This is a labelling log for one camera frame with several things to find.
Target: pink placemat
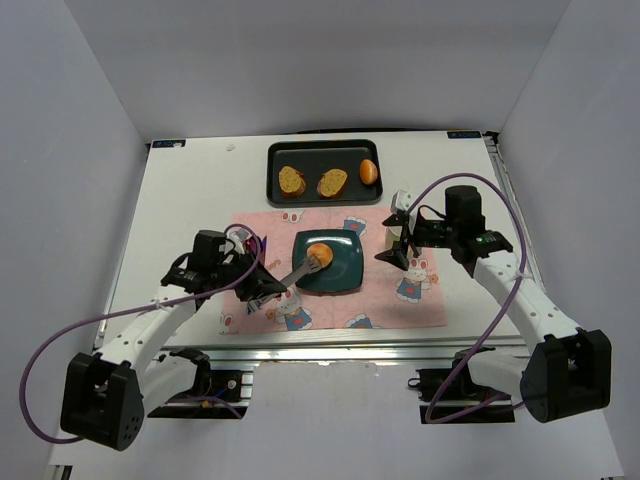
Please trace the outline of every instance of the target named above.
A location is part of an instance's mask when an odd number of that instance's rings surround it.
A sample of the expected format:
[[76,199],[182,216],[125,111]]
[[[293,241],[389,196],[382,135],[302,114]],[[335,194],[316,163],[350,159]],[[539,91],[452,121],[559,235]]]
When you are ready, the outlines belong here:
[[338,295],[305,293],[293,286],[259,312],[247,315],[246,305],[225,292],[221,334],[267,333],[326,328],[419,328],[446,325],[447,319],[431,250],[412,259],[408,272],[375,260],[385,250],[388,208],[340,207],[240,213],[234,223],[267,237],[265,264],[276,278],[291,272],[296,233],[303,230],[348,228],[356,231],[364,252],[364,277],[356,292]]

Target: gray wall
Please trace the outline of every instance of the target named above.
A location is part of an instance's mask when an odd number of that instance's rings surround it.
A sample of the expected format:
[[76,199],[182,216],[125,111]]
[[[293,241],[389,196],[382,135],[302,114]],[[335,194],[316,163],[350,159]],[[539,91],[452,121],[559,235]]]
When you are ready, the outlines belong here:
[[144,139],[499,130],[568,0],[66,0]]
[[[18,382],[52,332],[100,312],[144,166],[144,145],[62,0],[0,2],[2,478],[41,478],[49,445],[27,429]],[[50,348],[29,398],[55,433],[66,363]]]
[[606,418],[629,478],[640,478],[638,45],[637,1],[573,0],[500,137],[549,294],[613,343]]

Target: baking tray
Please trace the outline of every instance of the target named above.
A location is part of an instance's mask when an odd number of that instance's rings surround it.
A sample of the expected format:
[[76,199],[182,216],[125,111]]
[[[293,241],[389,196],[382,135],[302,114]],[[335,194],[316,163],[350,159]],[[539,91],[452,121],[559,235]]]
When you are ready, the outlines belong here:
[[[373,185],[360,181],[360,164],[371,160],[378,169]],[[295,168],[304,175],[307,188],[299,197],[284,198],[278,173],[283,167]],[[320,198],[317,192],[322,175],[332,168],[347,172],[347,186],[338,198]],[[267,162],[267,198],[274,207],[318,207],[370,205],[382,196],[382,173],[378,150],[371,140],[323,140],[279,142],[269,147]]]

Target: black label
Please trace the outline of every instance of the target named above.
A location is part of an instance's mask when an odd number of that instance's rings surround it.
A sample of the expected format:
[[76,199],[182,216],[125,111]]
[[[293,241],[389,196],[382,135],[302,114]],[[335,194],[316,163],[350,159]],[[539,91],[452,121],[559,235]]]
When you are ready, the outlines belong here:
[[184,147],[187,144],[186,140],[154,140],[151,144],[151,148],[174,148]]
[[468,132],[447,132],[447,137],[449,138],[482,138],[482,134],[478,131],[468,131]]

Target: toast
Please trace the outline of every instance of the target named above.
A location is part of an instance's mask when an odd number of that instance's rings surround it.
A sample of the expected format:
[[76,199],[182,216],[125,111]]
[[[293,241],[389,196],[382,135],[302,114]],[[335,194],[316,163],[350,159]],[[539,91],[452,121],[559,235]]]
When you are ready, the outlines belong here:
[[347,172],[333,168],[322,175],[318,182],[318,195],[322,198],[338,198],[347,188]]
[[284,198],[294,198],[302,195],[307,188],[302,173],[291,167],[283,167],[278,174],[280,192]]

